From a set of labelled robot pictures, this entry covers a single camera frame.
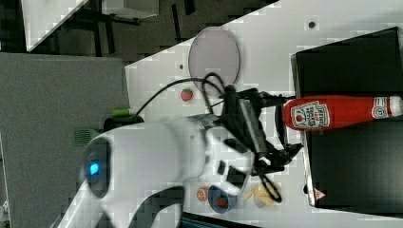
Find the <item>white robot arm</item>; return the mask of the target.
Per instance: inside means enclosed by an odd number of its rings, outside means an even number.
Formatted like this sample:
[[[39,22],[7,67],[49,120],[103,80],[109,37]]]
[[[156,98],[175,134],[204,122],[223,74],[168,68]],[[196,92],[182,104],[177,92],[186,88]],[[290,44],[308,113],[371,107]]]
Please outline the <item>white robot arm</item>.
[[[258,177],[274,201],[281,196],[268,174],[280,172],[301,149],[267,142],[259,114],[285,97],[255,88],[221,91],[223,109],[212,113],[111,129],[92,139],[83,180],[68,208],[49,228],[180,228],[188,181],[217,193],[242,193]]]

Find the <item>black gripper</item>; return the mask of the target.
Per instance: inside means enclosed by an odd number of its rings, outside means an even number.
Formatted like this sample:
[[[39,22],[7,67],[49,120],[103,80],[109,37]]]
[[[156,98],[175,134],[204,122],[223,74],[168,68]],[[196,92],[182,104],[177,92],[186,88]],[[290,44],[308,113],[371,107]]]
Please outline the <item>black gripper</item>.
[[[228,85],[221,95],[224,100],[221,122],[225,127],[254,154],[251,175],[260,176],[281,172],[301,150],[301,143],[288,143],[285,136],[285,123],[281,119],[287,101],[294,96],[271,95],[256,88],[237,91]],[[282,145],[276,149],[266,140],[259,116],[263,108],[275,109],[275,129]]]

